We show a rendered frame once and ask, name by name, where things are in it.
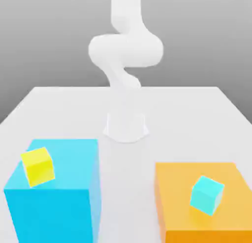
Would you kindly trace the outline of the small yellow cube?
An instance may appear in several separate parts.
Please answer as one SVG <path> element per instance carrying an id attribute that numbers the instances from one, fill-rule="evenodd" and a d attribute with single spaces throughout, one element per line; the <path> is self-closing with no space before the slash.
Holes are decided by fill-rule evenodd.
<path id="1" fill-rule="evenodd" d="M 30 187 L 55 179 L 53 161 L 45 147 L 21 154 Z"/>

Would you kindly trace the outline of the small cyan cube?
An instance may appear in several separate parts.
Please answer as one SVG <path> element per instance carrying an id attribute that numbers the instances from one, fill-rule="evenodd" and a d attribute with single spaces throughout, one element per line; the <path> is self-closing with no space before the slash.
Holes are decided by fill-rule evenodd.
<path id="1" fill-rule="evenodd" d="M 221 203 L 224 184 L 201 176 L 192 187 L 190 205 L 212 216 Z"/>

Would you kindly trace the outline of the large orange box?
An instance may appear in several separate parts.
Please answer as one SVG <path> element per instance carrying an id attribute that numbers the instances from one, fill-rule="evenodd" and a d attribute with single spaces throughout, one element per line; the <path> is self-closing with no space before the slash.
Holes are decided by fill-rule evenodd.
<path id="1" fill-rule="evenodd" d="M 201 176 L 224 184 L 213 215 L 189 204 Z M 234 163 L 158 162 L 155 198 L 162 243 L 252 243 L 252 191 Z"/>

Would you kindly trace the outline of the large blue box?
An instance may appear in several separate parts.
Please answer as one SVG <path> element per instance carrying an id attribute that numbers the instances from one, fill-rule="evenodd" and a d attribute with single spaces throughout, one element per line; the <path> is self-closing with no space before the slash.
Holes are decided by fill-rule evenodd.
<path id="1" fill-rule="evenodd" d="M 19 243 L 97 243 L 101 215 L 96 139 L 35 139 L 55 179 L 30 187 L 19 163 L 3 191 Z"/>

